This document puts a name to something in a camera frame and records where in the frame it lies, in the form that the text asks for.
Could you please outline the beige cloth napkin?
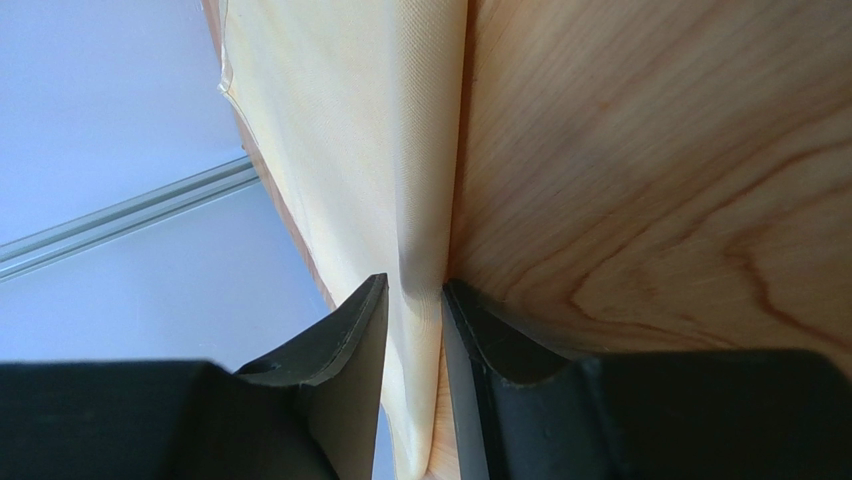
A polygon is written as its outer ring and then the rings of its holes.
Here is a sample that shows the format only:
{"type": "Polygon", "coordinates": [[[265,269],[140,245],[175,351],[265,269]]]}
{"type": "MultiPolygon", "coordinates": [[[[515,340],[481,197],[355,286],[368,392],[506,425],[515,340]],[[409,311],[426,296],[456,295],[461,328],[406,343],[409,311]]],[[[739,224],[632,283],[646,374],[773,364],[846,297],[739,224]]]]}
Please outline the beige cloth napkin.
{"type": "Polygon", "coordinates": [[[394,469],[429,468],[468,5],[213,1],[219,89],[335,304],[389,282],[394,469]]]}

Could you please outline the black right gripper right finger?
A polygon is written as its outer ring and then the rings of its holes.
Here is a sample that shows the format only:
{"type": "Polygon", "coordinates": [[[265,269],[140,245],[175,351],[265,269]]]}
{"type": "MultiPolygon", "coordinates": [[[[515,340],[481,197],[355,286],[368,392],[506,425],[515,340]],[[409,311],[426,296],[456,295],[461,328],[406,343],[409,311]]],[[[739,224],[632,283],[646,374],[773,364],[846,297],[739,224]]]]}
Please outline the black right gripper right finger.
{"type": "Polygon", "coordinates": [[[466,283],[448,281],[443,295],[462,478],[575,478],[568,360],[508,325],[466,283]]]}

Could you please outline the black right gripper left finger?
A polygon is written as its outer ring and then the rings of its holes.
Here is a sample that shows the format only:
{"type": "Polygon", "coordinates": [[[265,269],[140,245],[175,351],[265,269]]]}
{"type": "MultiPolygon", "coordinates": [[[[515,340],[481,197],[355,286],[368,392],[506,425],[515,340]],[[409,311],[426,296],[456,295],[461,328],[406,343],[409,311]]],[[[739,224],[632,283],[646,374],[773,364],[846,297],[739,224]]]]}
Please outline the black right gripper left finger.
{"type": "Polygon", "coordinates": [[[388,325],[388,277],[369,276],[333,312],[237,377],[284,395],[284,409],[337,479],[369,479],[388,325]]]}

